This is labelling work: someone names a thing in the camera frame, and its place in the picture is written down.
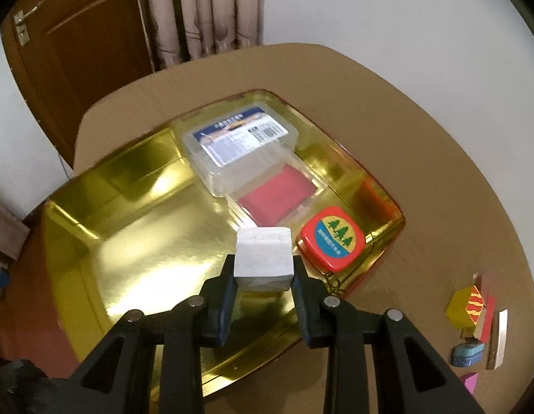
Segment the clear plastic labelled container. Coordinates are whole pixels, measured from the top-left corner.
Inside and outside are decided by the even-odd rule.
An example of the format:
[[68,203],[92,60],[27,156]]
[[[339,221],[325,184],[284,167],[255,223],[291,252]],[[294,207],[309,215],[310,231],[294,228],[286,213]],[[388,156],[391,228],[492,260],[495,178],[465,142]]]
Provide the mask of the clear plastic labelled container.
[[291,153],[299,133],[265,102],[244,103],[204,121],[191,117],[182,131],[185,155],[214,197],[258,178]]

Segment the brown wooden door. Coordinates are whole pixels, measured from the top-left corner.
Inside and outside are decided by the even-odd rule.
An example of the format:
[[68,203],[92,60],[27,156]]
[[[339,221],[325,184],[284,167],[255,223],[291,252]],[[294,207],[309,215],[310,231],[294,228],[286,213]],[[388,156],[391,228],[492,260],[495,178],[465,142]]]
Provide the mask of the brown wooden door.
[[[35,5],[21,46],[13,16]],[[25,102],[68,164],[87,110],[153,71],[137,0],[17,0],[0,35]]]

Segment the red rectangular box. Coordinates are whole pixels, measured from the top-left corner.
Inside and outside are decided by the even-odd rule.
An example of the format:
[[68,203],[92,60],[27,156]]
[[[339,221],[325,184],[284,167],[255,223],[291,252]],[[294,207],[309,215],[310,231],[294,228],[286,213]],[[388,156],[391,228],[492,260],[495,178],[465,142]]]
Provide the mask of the red rectangular box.
[[490,339],[495,307],[496,298],[494,295],[489,295],[486,307],[482,310],[482,316],[476,324],[473,334],[473,337],[482,343],[487,343]]

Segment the yellow orange striped cube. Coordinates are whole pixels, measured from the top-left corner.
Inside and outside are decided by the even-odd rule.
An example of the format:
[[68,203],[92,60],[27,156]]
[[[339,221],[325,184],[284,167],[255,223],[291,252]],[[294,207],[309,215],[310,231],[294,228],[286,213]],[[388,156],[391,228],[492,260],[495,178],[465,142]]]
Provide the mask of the yellow orange striped cube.
[[475,285],[457,290],[445,309],[445,316],[456,329],[474,328],[481,317],[485,300]]

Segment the gold tray box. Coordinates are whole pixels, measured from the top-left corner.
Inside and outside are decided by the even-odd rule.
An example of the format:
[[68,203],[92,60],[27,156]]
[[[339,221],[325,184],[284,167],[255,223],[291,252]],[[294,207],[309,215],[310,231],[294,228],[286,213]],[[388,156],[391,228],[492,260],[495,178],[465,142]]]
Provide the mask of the gold tray box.
[[206,188],[183,136],[246,108],[265,108],[298,132],[292,166],[304,166],[314,200],[283,223],[293,233],[326,207],[340,207],[364,232],[366,247],[339,272],[308,264],[332,294],[346,296],[401,233],[405,217],[377,180],[335,140],[272,92],[231,95],[179,116],[112,153],[58,190],[42,218],[58,321],[78,359],[129,310],[172,309],[219,275],[248,212]]

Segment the white zigzag patterned box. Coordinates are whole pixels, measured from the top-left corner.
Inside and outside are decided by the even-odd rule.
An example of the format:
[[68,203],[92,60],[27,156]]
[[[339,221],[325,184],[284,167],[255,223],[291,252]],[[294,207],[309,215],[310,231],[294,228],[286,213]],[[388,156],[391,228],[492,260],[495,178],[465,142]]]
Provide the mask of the white zigzag patterned box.
[[288,227],[243,227],[236,238],[234,278],[243,292],[285,292],[294,278]]

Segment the red round tape measure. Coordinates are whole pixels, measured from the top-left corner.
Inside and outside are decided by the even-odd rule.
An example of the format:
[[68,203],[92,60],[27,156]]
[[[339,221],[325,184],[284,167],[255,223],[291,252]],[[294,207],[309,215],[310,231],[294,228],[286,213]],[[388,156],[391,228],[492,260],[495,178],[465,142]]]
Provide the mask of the red round tape measure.
[[301,228],[298,248],[321,271],[338,273],[351,265],[366,246],[366,237],[340,207],[327,207]]

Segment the patterned curtain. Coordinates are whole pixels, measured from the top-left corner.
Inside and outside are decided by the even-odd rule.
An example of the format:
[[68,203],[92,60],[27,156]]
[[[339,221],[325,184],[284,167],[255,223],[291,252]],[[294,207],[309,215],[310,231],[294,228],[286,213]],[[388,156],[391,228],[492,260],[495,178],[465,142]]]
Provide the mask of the patterned curtain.
[[153,70],[259,46],[264,0],[137,0]]

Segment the brown wooden block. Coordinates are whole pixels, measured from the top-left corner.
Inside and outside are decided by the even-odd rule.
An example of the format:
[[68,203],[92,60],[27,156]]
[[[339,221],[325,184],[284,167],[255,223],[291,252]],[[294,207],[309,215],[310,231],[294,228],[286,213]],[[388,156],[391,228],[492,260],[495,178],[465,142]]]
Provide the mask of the brown wooden block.
[[483,282],[483,275],[479,273],[473,274],[473,283],[474,286],[477,288],[477,290],[482,293],[482,282]]

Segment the pink rectangular box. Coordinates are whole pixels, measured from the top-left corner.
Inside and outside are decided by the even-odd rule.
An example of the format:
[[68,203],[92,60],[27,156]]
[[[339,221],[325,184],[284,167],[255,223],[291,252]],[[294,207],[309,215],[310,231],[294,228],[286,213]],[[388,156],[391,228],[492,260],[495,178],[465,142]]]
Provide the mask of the pink rectangular box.
[[460,377],[460,381],[470,394],[474,394],[479,374],[477,372],[470,372]]

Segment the gold metallic box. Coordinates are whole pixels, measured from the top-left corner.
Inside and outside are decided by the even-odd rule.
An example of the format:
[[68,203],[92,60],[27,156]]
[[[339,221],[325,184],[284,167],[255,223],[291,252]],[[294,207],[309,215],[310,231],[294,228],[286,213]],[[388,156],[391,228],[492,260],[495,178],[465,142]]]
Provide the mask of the gold metallic box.
[[504,309],[493,316],[487,355],[487,370],[496,370],[503,364],[508,331],[508,315],[509,311]]

